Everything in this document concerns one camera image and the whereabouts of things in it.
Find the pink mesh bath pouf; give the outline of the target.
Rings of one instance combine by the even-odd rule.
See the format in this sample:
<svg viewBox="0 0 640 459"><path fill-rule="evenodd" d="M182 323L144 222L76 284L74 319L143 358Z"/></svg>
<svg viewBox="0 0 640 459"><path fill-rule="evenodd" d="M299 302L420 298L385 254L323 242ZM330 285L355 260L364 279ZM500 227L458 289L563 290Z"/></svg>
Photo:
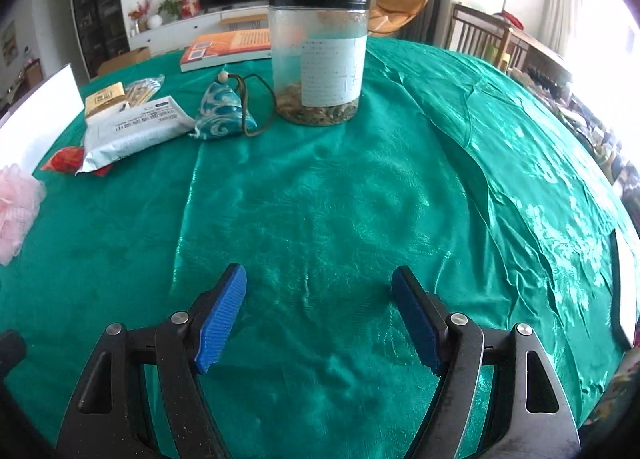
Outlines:
<svg viewBox="0 0 640 459"><path fill-rule="evenodd" d="M0 228L2 266L20 254L24 240L34 225L46 186L16 164L1 169Z"/></svg>

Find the red foil packet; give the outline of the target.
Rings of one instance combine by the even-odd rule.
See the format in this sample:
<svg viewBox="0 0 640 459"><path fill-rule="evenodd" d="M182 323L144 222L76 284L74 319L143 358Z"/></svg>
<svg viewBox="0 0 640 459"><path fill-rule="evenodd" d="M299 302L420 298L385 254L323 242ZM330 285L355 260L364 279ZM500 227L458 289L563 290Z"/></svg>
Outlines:
<svg viewBox="0 0 640 459"><path fill-rule="evenodd" d="M82 147L63 147L53 154L41 167L41 171L63 174L78 174L84 162L85 149Z"/></svg>

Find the grey plastic mailer bag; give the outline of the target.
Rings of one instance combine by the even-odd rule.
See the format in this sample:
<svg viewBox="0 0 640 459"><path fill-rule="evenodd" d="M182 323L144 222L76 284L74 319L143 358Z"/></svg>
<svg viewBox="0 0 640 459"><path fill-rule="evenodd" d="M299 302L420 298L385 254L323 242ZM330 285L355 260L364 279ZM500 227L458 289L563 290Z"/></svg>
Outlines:
<svg viewBox="0 0 640 459"><path fill-rule="evenodd" d="M93 120L86 127L82 142L84 159L78 173L96 172L189 133L194 127L195 120L171 96Z"/></svg>

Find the beige tissue pack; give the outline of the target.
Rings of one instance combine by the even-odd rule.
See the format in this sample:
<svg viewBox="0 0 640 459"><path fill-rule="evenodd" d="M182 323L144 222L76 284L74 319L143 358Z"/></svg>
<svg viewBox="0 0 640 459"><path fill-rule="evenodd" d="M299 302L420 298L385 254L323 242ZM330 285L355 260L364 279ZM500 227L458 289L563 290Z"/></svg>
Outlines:
<svg viewBox="0 0 640 459"><path fill-rule="evenodd" d="M85 99L85 118L96 115L117 114L129 107L122 82L117 82L100 89Z"/></svg>

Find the bag of wooden sticks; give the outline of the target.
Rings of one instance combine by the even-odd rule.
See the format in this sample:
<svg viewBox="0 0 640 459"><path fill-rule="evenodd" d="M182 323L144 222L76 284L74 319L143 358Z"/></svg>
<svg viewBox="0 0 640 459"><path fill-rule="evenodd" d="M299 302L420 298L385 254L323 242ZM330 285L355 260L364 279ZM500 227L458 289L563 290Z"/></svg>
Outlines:
<svg viewBox="0 0 640 459"><path fill-rule="evenodd" d="M162 88L164 81L165 76L159 75L131 82L125 88L127 103L130 107L138 107L151 101L154 95Z"/></svg>

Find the blue patterned sachet pouch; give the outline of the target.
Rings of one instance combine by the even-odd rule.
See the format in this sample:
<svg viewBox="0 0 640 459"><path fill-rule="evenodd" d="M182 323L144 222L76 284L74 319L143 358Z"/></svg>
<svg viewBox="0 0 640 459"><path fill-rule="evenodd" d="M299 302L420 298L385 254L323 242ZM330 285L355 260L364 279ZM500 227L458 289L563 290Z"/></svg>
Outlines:
<svg viewBox="0 0 640 459"><path fill-rule="evenodd" d="M250 94L247 81L250 79L262 83L269 93L271 114L261 127L248 108ZM200 141L219 141L239 135L256 138L270 127L276 112L276 94L264 78L257 74L243 77L221 70L201 99L190 136Z"/></svg>

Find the white cardboard storage box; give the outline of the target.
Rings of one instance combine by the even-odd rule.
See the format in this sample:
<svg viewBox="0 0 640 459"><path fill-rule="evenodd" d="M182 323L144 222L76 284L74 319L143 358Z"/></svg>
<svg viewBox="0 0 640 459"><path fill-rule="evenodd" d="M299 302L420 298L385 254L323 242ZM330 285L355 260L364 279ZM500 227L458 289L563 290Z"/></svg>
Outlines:
<svg viewBox="0 0 640 459"><path fill-rule="evenodd" d="M0 164L32 174L68 125L84 110L71 64L21 98L1 120Z"/></svg>

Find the green satin tablecloth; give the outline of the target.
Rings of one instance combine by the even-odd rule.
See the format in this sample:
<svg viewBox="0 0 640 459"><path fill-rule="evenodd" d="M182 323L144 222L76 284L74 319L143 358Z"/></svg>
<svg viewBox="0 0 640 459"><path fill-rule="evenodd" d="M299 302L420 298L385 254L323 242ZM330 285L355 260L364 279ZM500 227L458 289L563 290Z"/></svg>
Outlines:
<svg viewBox="0 0 640 459"><path fill-rule="evenodd" d="M247 295L200 383L235 458L405 453L437 380L390 301L401 265L482 326L532 326L577 420L623 356L620 199L536 97L471 57L373 39L346 123L183 136L41 181L1 326L26 342L8 386L48 439L107 325L160 323L231 263Z"/></svg>

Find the brown cardboard box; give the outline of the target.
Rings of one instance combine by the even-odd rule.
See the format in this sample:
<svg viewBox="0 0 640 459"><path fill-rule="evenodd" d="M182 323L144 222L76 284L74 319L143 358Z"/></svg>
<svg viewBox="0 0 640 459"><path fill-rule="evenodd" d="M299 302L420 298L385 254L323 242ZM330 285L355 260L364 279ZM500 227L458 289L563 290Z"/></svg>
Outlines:
<svg viewBox="0 0 640 459"><path fill-rule="evenodd" d="M129 51L122 55L111 58L110 60L105 60L105 62L102 63L98 68L98 76L104 77L119 69L145 62L145 60L149 60L150 58L151 51L147 46Z"/></svg>

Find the white tv cabinet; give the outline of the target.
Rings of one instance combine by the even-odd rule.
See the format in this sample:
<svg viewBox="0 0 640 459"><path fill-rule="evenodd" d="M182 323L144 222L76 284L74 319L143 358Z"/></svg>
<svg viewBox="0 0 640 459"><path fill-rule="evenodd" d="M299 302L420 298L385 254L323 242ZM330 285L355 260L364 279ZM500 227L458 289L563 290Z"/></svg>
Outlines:
<svg viewBox="0 0 640 459"><path fill-rule="evenodd" d="M230 10L209 12L175 20L155 29L149 29L128 39L129 49L135 50L147 46L152 56L180 51L191 45L204 34L226 32L220 22L228 17L267 14L267 5L248 6L247 8L230 8Z"/></svg>

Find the orange hardcover book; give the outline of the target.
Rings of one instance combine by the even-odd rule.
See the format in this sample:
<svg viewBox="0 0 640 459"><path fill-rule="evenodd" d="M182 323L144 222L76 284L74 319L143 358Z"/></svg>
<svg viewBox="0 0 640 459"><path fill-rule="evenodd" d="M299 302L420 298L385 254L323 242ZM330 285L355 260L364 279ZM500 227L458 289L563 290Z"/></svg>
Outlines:
<svg viewBox="0 0 640 459"><path fill-rule="evenodd" d="M183 52L180 70L188 72L271 57L268 29L244 29L204 34Z"/></svg>

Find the red flower arrangement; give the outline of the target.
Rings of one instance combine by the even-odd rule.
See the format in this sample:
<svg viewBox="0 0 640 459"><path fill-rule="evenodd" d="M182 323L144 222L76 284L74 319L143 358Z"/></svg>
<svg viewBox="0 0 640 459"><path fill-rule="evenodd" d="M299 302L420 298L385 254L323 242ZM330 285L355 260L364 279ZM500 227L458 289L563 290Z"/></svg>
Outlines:
<svg viewBox="0 0 640 459"><path fill-rule="evenodd" d="M128 13L129 19L134 24L134 29L138 34L146 29L146 19L149 16L152 0L138 2L136 7Z"/></svg>

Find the green plant with red gift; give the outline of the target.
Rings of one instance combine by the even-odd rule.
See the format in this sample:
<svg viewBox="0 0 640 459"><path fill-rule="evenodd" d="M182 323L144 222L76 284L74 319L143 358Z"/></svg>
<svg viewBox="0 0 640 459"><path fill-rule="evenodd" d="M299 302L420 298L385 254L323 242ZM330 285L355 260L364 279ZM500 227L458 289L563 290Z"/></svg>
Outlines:
<svg viewBox="0 0 640 459"><path fill-rule="evenodd" d="M198 16L201 10L200 0L163 0L158 14L167 19L185 19Z"/></svg>

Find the wooden railing chair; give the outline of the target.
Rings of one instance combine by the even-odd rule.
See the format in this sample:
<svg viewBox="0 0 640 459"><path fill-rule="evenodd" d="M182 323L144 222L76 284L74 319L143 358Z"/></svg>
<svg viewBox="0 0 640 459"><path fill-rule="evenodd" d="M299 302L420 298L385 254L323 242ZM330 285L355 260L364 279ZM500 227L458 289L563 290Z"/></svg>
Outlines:
<svg viewBox="0 0 640 459"><path fill-rule="evenodd" d="M481 58L502 72L533 69L559 86L572 80L566 61L547 45L504 17L460 3L452 6L445 48Z"/></svg>

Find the small wooden bench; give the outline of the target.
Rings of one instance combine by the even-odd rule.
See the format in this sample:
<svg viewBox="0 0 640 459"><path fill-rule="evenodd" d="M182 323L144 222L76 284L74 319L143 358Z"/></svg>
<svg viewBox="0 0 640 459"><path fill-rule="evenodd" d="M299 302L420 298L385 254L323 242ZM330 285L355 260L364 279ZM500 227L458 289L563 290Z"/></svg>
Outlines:
<svg viewBox="0 0 640 459"><path fill-rule="evenodd" d="M254 14L228 17L220 22L220 26L229 31L244 29L264 29L268 27L268 15Z"/></svg>

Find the orange lounge chair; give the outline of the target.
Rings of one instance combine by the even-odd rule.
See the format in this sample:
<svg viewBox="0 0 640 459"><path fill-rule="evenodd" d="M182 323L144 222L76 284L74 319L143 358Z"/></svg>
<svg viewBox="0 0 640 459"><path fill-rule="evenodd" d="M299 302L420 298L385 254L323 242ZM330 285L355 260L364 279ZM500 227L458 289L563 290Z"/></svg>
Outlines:
<svg viewBox="0 0 640 459"><path fill-rule="evenodd" d="M428 0L376 0L369 12L368 34L389 37L411 23Z"/></svg>

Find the clear jar black lid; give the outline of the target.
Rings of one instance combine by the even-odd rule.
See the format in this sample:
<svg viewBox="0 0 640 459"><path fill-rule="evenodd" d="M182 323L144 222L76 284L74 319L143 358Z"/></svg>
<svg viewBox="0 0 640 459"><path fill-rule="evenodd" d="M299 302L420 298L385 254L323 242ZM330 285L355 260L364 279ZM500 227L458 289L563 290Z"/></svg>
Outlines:
<svg viewBox="0 0 640 459"><path fill-rule="evenodd" d="M370 0L268 0L277 113L308 127L356 115Z"/></svg>

